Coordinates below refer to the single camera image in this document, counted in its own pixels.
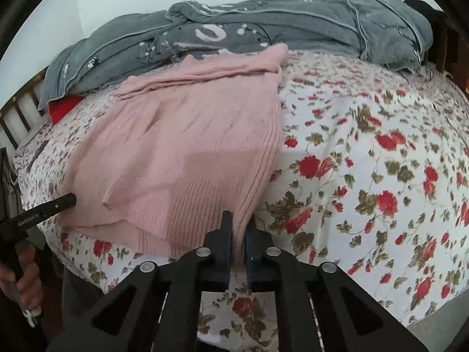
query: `floral bedsheet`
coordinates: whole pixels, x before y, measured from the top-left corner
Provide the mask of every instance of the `floral bedsheet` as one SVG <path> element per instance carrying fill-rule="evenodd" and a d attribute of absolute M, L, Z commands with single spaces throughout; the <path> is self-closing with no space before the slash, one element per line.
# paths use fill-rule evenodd
<path fill-rule="evenodd" d="M 283 70 L 285 140 L 258 226 L 303 262 L 334 261 L 404 325 L 423 319 L 468 284 L 469 103 L 425 68 L 400 75 L 296 52 Z M 114 101 L 111 89 L 88 96 L 32 131 L 15 157 L 24 207 L 57 197 L 68 157 Z M 144 260 L 170 262 L 63 232 L 54 218 L 40 228 L 104 292 Z M 251 293 L 233 270 L 226 293 L 203 294 L 198 329 L 230 350 L 276 351 L 273 294 Z"/>

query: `wooden headboard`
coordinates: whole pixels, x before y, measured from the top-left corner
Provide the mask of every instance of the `wooden headboard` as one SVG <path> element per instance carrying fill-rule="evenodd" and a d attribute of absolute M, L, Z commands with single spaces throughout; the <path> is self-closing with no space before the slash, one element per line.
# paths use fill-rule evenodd
<path fill-rule="evenodd" d="M 38 110 L 40 91 L 45 71 L 41 70 L 0 108 L 0 146 L 6 147 L 13 156 L 18 144 L 28 132 L 41 121 L 44 110 Z"/>

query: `finger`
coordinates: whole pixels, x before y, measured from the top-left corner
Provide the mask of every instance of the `finger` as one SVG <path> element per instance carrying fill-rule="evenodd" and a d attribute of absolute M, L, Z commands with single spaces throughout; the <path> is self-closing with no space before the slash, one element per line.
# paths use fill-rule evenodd
<path fill-rule="evenodd" d="M 2 281 L 13 283 L 15 281 L 15 273 L 2 265 L 0 266 L 0 279 Z"/>
<path fill-rule="evenodd" d="M 22 293 L 20 300 L 21 303 L 24 304 L 25 307 L 29 307 L 32 301 L 39 295 L 42 291 L 42 283 L 39 279 L 37 279 L 30 288 L 27 289 L 24 293 Z"/>
<path fill-rule="evenodd" d="M 27 266 L 26 270 L 24 270 L 23 277 L 19 280 L 18 284 L 16 285 L 18 287 L 18 290 L 20 292 L 23 292 L 27 290 L 27 288 L 34 283 L 34 281 L 39 277 L 39 266 L 37 266 L 35 263 L 31 263 L 30 265 Z"/>
<path fill-rule="evenodd" d="M 33 245 L 29 245 L 26 249 L 24 249 L 19 255 L 18 259 L 22 263 L 33 263 L 34 257 L 36 256 L 36 248 Z"/>
<path fill-rule="evenodd" d="M 44 290 L 41 290 L 41 292 L 30 303 L 29 309 L 35 310 L 36 308 L 41 307 L 43 297 L 44 297 Z"/>
<path fill-rule="evenodd" d="M 7 281 L 0 280 L 0 290 L 3 291 L 7 298 L 15 300 L 11 293 L 10 283 L 8 283 Z"/>

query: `black plastic bracket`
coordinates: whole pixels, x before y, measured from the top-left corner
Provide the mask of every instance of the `black plastic bracket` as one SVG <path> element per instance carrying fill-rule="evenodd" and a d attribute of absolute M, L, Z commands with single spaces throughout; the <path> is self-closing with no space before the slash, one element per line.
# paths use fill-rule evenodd
<path fill-rule="evenodd" d="M 194 351 L 202 291 L 228 288 L 232 216 L 177 262 L 144 262 L 58 337 L 48 352 Z"/>
<path fill-rule="evenodd" d="M 321 351 L 313 311 L 326 352 L 427 351 L 336 264 L 299 262 L 253 221 L 245 239 L 248 287 L 275 291 L 280 352 Z"/>

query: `gray hoodie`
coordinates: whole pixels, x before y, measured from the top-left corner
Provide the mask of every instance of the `gray hoodie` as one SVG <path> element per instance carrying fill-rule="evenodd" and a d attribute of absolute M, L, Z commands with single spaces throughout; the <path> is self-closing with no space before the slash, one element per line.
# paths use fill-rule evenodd
<path fill-rule="evenodd" d="M 66 48 L 47 70 L 39 109 L 187 54 L 246 53 L 286 43 L 416 71 L 432 41 L 430 23 L 401 0 L 184 1 L 167 11 L 114 18 Z"/>

